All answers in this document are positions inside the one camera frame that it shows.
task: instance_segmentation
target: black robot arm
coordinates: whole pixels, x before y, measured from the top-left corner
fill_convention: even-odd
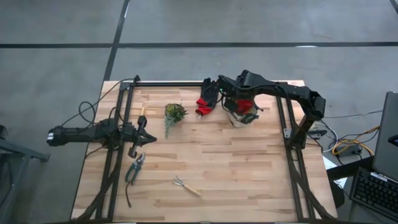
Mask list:
[[[290,144],[296,149],[305,147],[308,130],[314,121],[321,120],[325,113],[325,99],[307,86],[272,82],[247,70],[243,70],[235,80],[220,75],[217,84],[221,94],[232,99],[224,104],[232,112],[239,106],[234,105],[236,100],[254,100],[254,97],[259,94],[289,98],[300,103],[305,116],[298,127],[292,128],[290,135]]]
[[[110,140],[117,144],[118,136],[114,118],[104,119],[89,128],[63,128],[57,126],[49,131],[47,143],[50,146],[63,146],[69,142],[100,142],[103,146],[108,145]]]

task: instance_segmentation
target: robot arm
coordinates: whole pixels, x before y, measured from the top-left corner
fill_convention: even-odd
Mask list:
[[[115,133],[118,131],[115,130],[116,125],[115,119],[111,118],[104,119],[89,128],[63,128],[57,126],[49,131],[47,144],[50,146],[63,146],[69,142],[101,142],[105,146],[110,143],[110,136],[117,136],[117,133]]]
[[[325,113],[325,99],[307,86],[293,86],[287,83],[272,82],[247,70],[243,70],[242,74],[235,80],[220,75],[217,84],[221,94],[225,97],[223,106],[230,113],[243,116],[243,119],[241,119],[242,123],[250,123],[258,118],[258,115],[245,110],[240,104],[242,101],[251,101],[255,109],[259,109],[254,103],[256,95],[267,94],[298,101],[305,116],[299,126],[292,129],[290,135],[290,143],[296,149],[305,147],[308,130],[313,122],[321,120]]]
[[[63,146],[69,142],[100,142],[104,147],[116,149],[119,141],[133,142],[128,155],[131,158],[137,156],[137,146],[142,147],[145,144],[156,142],[156,138],[145,131],[147,119],[145,116],[138,118],[138,128],[131,123],[124,123],[122,128],[114,118],[104,119],[98,124],[89,128],[63,128],[57,126],[49,131],[47,143],[50,146]]]

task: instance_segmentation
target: red glove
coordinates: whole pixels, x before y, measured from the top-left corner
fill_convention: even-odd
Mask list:
[[[218,89],[215,81],[204,79],[201,85],[200,99],[197,101],[198,109],[195,111],[200,116],[210,113],[216,107]]]

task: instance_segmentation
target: electronic device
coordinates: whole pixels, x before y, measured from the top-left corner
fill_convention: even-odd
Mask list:
[[[353,144],[353,145],[349,145],[349,146],[340,146],[336,148],[337,152],[340,152],[339,154],[336,155],[337,158],[339,157],[348,157],[348,156],[357,156],[357,155],[361,155],[362,153],[362,148],[357,145],[357,144]]]
[[[373,170],[393,180],[398,180],[398,147],[394,136],[398,135],[398,93],[389,91],[384,101],[379,136],[373,159]]]
[[[359,168],[349,198],[398,222],[398,183]]]
[[[350,199],[398,221],[398,93],[387,92],[373,158],[374,172],[359,168]]]

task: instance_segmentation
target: pruning shears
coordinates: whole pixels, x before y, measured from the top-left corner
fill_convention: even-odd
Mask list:
[[[143,152],[143,153],[141,154],[141,156],[139,156],[138,159],[135,160],[135,161],[131,164],[129,170],[127,171],[126,176],[124,177],[124,181],[125,181],[125,182],[130,182],[131,185],[133,184],[133,182],[135,181],[135,179],[136,179],[136,177],[137,177],[138,172],[141,170],[141,166],[142,166],[142,164],[144,163],[144,160],[145,160],[145,153]],[[132,176],[132,179],[129,181],[130,173],[131,173],[133,170],[135,170],[135,173],[134,173],[134,175]]]

